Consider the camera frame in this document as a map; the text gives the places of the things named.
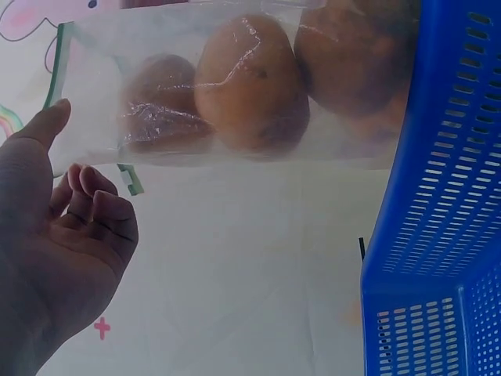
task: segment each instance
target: hand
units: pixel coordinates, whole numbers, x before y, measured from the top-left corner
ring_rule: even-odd
[[[0,147],[0,374],[36,373],[91,324],[138,243],[132,205],[94,168],[52,190],[48,151],[70,111],[60,101]]]

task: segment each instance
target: clear plastic bag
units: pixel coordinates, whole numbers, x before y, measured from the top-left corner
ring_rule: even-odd
[[[192,2],[60,25],[46,105],[66,97],[73,112],[51,150],[55,172],[392,156],[413,3]]]

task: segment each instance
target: pink cartoon character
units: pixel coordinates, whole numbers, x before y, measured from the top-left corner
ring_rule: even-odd
[[[0,13],[0,36],[16,42],[33,34],[45,21],[54,27],[93,13],[119,9],[120,0],[12,0]],[[45,54],[45,67],[52,72],[56,38]]]

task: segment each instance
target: blue plastic basket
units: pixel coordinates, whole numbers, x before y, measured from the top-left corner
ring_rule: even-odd
[[[423,0],[362,271],[369,376],[501,374],[501,2]]]

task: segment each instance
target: finger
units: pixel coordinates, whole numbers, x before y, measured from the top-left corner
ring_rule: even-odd
[[[36,114],[26,127],[14,133],[7,142],[15,139],[34,139],[44,147],[46,152],[49,152],[54,139],[70,119],[70,113],[70,101],[61,99],[54,106]]]
[[[49,202],[49,221],[59,218],[70,203],[73,191],[68,182],[68,173],[64,174],[59,185],[52,191]]]
[[[80,183],[83,191],[90,197],[94,196],[97,190],[104,190],[115,196],[118,195],[117,187],[104,177],[101,172],[89,166],[82,169]]]
[[[82,167],[74,164],[68,170],[68,183],[71,188],[71,199],[67,213],[56,224],[68,229],[79,230],[87,226],[92,217],[92,197],[88,196],[80,183]]]
[[[47,150],[70,116],[63,101],[43,110],[0,147],[0,207],[13,226],[39,231],[52,196]]]
[[[124,198],[98,190],[94,195],[94,215],[87,234],[111,246],[126,266],[139,239],[132,204]]]

